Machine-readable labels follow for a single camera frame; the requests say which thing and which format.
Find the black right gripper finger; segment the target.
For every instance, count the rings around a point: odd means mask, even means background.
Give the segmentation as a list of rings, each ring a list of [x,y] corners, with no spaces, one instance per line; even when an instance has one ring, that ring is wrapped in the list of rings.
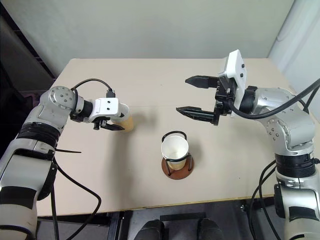
[[[199,107],[192,107],[192,106],[177,107],[176,111],[182,114],[183,116],[186,116],[196,121],[212,123],[214,120],[213,112],[202,110]]]
[[[187,78],[185,83],[197,88],[209,89],[217,88],[219,78],[215,76],[195,75]]]

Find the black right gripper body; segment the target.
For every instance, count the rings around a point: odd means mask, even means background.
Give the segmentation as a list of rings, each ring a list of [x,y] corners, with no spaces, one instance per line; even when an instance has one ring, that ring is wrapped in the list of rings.
[[[235,101],[237,84],[234,78],[219,77],[215,93],[215,105],[212,124],[219,124],[220,116],[227,116],[232,113],[229,100]]]

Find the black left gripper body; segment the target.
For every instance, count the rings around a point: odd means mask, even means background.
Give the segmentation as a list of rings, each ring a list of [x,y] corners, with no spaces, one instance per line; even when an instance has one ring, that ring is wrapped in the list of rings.
[[[111,125],[108,124],[108,121],[110,120],[109,117],[100,116],[96,117],[93,121],[93,129],[99,130],[100,128],[111,130]]]

